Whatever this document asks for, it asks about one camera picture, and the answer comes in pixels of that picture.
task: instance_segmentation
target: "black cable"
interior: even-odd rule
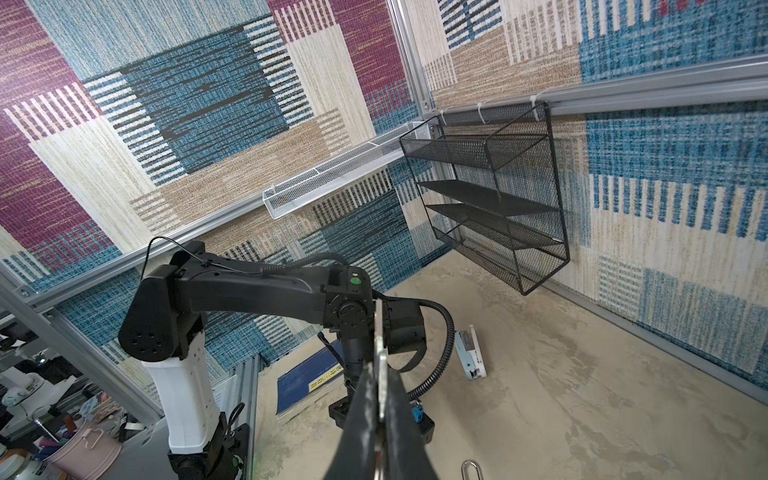
[[[245,403],[240,402],[235,406],[234,409],[232,409],[232,413],[230,413],[230,420],[227,423],[227,436],[232,436],[234,433],[232,432],[232,425],[235,423],[235,420],[237,420],[237,417],[240,415],[240,413],[243,412],[243,409],[245,409]]]
[[[333,348],[333,346],[330,344],[330,342],[328,341],[326,336],[323,335],[322,331],[317,333],[317,338],[319,338],[320,342],[323,342],[323,345],[325,345],[326,348],[328,350],[330,350],[331,354],[333,355],[333,358],[335,358],[336,361],[339,363],[339,365],[341,365],[341,368],[344,369],[344,376],[348,377],[347,371],[346,371],[346,364],[344,363],[344,359],[342,359],[341,355],[339,355],[339,353],[336,351],[336,349]]]
[[[445,319],[445,347],[442,350],[440,360],[437,362],[435,369],[432,370],[432,373],[429,374],[427,379],[421,382],[419,386],[408,392],[408,400],[416,400],[417,398],[427,393],[429,389],[435,385],[437,380],[440,378],[440,375],[442,375],[442,373],[445,371],[445,367],[448,365],[448,361],[451,359],[453,343],[456,337],[456,329],[453,326],[453,317],[451,317],[451,313],[443,305],[440,305],[437,302],[432,302],[431,300],[405,298],[401,296],[387,296],[375,290],[373,290],[373,297],[379,298],[381,300],[391,300],[393,302],[396,302],[397,300],[412,300],[417,302],[420,306],[425,306],[427,308],[437,310],[442,315],[442,318]]]
[[[269,274],[275,274],[279,273],[283,270],[289,270],[292,268],[297,268],[299,266],[304,266],[309,263],[315,263],[319,262],[320,260],[335,260],[339,263],[342,263],[344,265],[349,265],[349,261],[344,258],[343,256],[339,255],[338,253],[333,252],[321,252],[321,253],[313,253],[312,255],[309,255],[304,258],[300,258],[298,260],[294,260],[293,262],[286,263],[284,265],[270,265],[265,266],[258,272],[245,272],[242,270],[238,270],[237,268],[232,268],[231,266],[223,265],[221,263],[215,263],[211,260],[203,260],[194,253],[190,252],[186,248],[184,248],[184,245],[181,243],[178,243],[176,240],[168,237],[163,237],[162,235],[158,235],[156,237],[152,237],[152,240],[149,241],[149,244],[147,245],[147,254],[144,256],[144,265],[141,267],[141,278],[144,278],[144,271],[147,269],[147,262],[149,261],[149,253],[152,248],[152,242],[154,242],[157,239],[162,238],[163,240],[168,240],[171,243],[174,243],[177,247],[181,248],[183,251],[189,253],[190,256],[197,259],[202,263],[203,265],[209,266],[218,266],[219,268],[223,268],[225,270],[229,270],[230,272],[235,273],[243,273],[245,275],[269,275]]]

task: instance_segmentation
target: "metal object on floor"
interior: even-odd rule
[[[389,362],[387,361],[387,352],[384,349],[384,314],[382,312],[381,299],[374,300],[376,302],[376,311],[373,315],[373,342],[376,349],[376,356],[373,357],[373,371],[378,377],[377,386],[379,389],[379,422],[384,421],[384,415],[386,413],[386,396],[387,396],[387,370],[389,369]]]
[[[478,342],[475,326],[470,325],[469,330],[462,330],[456,333],[458,334],[456,352],[458,353],[458,358],[462,361],[462,368],[467,380],[476,380],[488,376],[485,372],[485,364],[482,361],[480,342]]]
[[[464,463],[462,463],[462,480],[469,479],[469,467],[473,467],[475,469],[478,474],[478,480],[483,480],[480,464],[475,460],[465,460]]]

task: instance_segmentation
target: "woven pattern backdrop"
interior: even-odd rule
[[[406,0],[440,108],[766,52],[760,0]],[[562,285],[768,389],[766,102],[553,118]]]
[[[415,171],[419,180],[437,178],[429,162],[420,163]],[[385,291],[448,251],[429,232],[416,188],[401,159],[279,220],[259,208],[198,240],[205,242],[207,251],[246,261],[282,263],[316,252],[341,253],[365,269],[374,288]],[[116,340],[138,282],[139,269],[129,270],[57,308],[148,392],[154,392],[146,372]],[[273,362],[319,331],[319,326],[298,319],[211,312],[206,328],[209,371],[212,376],[223,375],[256,354]]]
[[[416,113],[385,0],[1,0],[0,259],[46,290]],[[399,197],[401,169],[204,240],[248,260],[336,250],[389,288],[444,251]],[[115,341],[138,281],[58,308],[154,392]],[[210,327],[212,377],[314,332],[229,314]]]

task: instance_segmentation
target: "metal ring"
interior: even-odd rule
[[[462,463],[462,480],[467,480],[467,472],[469,471],[470,466],[475,467],[475,471],[478,473],[478,480],[483,480],[480,464],[474,460],[465,460],[464,463]]]

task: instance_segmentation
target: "wire mesh organizer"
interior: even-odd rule
[[[435,238],[523,295],[570,261],[546,104],[443,112],[400,146]],[[419,159],[451,164],[452,178],[418,181]],[[425,202],[428,190],[445,203]]]

